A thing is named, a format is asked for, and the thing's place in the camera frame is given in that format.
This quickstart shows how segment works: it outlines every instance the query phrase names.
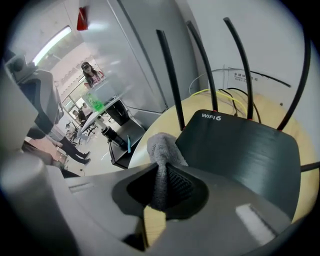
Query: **yellow cable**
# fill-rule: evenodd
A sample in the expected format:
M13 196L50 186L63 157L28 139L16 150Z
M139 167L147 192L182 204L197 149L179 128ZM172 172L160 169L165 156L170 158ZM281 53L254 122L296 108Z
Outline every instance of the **yellow cable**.
M191 96L194 96L194 95L197 95L197 94L200 94L200 93L203 93L203 92L207 92L207 91L209 91L209 89L200 90L200 91L195 92ZM227 97L228 99L231 99L231 100L233 100L235 102L238 102L241 105L241 107L243 108L245 115L248 114L247 108L242 104L241 101L237 100L236 98L230 97L229 95L225 95L225 94L221 93L220 91L216 91L216 93L221 95L221 96Z

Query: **round wooden table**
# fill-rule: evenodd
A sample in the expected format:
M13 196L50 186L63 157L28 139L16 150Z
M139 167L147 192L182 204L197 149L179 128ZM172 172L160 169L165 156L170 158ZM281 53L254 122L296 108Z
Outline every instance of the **round wooden table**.
M227 90L234 98L241 101L247 107L247 96L237 90ZM235 114L235 108L231 99L217 95L219 112L230 115ZM286 114L286 110L279 104L276 104L260 94L254 95L254 103L259 111L261 122L264 125L277 128L281 120ZM240 104L235 102L238 109L238 116L246 118L243 108ZM204 92L195 96L191 96L182 101L182 109L184 114L185 125L189 122L193 114L197 110L212 110L211 96L208 92ZM253 120L258 122L256 111L253 114ZM313 144L300 124L291 118L284 128L283 132L295 138L299 146L300 162L301 165L314 163L317 161L316 153ZM129 168L140 166L150 163L149 155L147 152L148 139L157 133L168 133L178 137L181 133L177 118L175 106L171 107L168 111L162 114L145 132L137 148L134 151ZM298 205L293 217L292 222L304 217L313 208L319 189L319 170L311 170L301 173L300 194Z

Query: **router antenna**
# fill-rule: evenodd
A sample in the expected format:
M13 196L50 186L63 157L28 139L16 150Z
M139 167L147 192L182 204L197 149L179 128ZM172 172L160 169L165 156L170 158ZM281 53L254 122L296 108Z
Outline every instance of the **router antenna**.
M304 92L304 88L307 82L307 77L309 73L309 67L310 67L310 58L311 58L311 43L310 39L307 37L306 32L303 31L304 36L304 60L303 60L303 66L302 66L302 74L300 78L300 82L298 85L298 89L296 90L295 96L293 98L293 101L291 103L291 106L288 109L288 112L285 114L282 122L278 126L278 130L282 131L285 126L287 125L289 119L291 118L292 114L294 113L299 100L301 98L302 93Z
M248 91L248 114L247 114L247 119L252 120L253 119L253 114L254 114L254 95L252 91L252 81L251 81L251 74L250 74L250 68L249 68L249 63L247 60L246 52L244 49L244 46L241 43L240 37L232 24L231 20L226 17L223 19L225 24L227 25L228 29L231 32L231 35L233 36L233 39L235 41L236 46L238 47L238 51L241 56L242 64L243 64L243 69L246 77L246 87Z
M201 57L202 57L202 61L205 66L205 71L208 76L209 86L210 86L210 91L211 91L212 109L213 109L213 111L218 111L218 101L217 101L217 94L216 94L216 89L215 89L214 77L212 76L211 67L209 64L208 56L206 54L204 45L202 44L201 39L200 39L194 25L192 24L192 22L189 20L186 22L186 25L189 28L189 30L193 36L193 39L196 42L196 45L198 46L198 49L199 49Z
M176 114L178 116L180 131L182 131L185 128L185 120L184 120L184 113L182 111L182 104L181 104L181 98L180 98L180 92L179 92L174 62L171 57L171 53L170 53L170 49L169 49L169 45L168 45L168 41L167 41L165 32L163 30L157 29L156 34L158 36L158 39L159 39L159 42L161 45L166 69L168 71L172 94L173 94L173 99L174 99L174 104L175 104L175 109L176 109Z

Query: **black router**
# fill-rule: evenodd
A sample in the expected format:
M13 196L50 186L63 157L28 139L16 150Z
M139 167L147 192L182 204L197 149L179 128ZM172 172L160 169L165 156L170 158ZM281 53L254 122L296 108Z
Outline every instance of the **black router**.
M212 110L196 111L185 126L170 49L165 33L157 30L182 131L176 145L190 167L238 181L280 208L292 220L300 192L301 165L296 140L282 129L292 116L306 84L311 57L310 40L304 35L304 63L299 86L283 121L274 129L252 121L253 89L246 53L230 19L223 20L235 40L247 77L247 119L219 112L208 57L194 26L188 21L187 26L199 48L208 76Z

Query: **floor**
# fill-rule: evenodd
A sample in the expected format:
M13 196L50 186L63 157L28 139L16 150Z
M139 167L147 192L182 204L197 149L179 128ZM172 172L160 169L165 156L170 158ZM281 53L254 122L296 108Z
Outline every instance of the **floor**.
M120 128L116 122L108 122L107 118L104 119L104 123L115 131ZM111 164L108 139L102 135L100 130L100 127L96 128L94 130L95 134L90 134L88 142L81 140L80 145L77 146L77 149L82 153L91 152L88 157L91 161L87 165L84 165L68 156L65 161L65 166L68 171L80 176L92 176L123 170Z

